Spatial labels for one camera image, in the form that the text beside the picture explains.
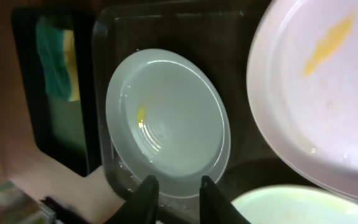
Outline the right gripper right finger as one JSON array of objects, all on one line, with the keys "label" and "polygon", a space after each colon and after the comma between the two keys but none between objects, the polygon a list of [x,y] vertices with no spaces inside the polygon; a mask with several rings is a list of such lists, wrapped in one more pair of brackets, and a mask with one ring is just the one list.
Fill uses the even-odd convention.
[{"label": "right gripper right finger", "polygon": [[250,224],[207,175],[201,178],[199,196],[201,224]]}]

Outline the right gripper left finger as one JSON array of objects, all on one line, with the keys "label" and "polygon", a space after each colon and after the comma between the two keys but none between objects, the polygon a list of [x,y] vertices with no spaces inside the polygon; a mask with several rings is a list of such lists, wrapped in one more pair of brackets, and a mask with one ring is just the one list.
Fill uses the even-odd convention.
[{"label": "right gripper left finger", "polygon": [[155,224],[159,182],[149,175],[105,224]]}]

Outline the white plate with stain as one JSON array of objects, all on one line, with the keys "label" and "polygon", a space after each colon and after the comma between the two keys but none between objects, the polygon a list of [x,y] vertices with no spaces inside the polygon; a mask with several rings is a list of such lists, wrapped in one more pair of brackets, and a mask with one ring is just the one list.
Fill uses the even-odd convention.
[{"label": "white plate with stain", "polygon": [[301,185],[271,185],[232,201],[250,223],[358,224],[358,203],[325,190]]}]

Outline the grey-white plate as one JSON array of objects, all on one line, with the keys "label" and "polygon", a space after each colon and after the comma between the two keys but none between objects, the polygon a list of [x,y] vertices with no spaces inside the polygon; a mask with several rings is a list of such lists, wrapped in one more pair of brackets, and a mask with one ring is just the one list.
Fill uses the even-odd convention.
[{"label": "grey-white plate", "polygon": [[153,175],[160,194],[192,198],[217,182],[231,153],[224,103],[204,72],[163,49],[140,50],[115,69],[105,102],[112,144],[137,180]]}]

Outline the green yellow sponge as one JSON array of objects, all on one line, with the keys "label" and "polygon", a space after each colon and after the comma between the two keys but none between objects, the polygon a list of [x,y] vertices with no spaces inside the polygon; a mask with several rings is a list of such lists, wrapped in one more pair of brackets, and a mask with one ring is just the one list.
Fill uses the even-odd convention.
[{"label": "green yellow sponge", "polygon": [[48,96],[80,100],[75,34],[70,17],[42,16],[35,26],[37,52]]}]

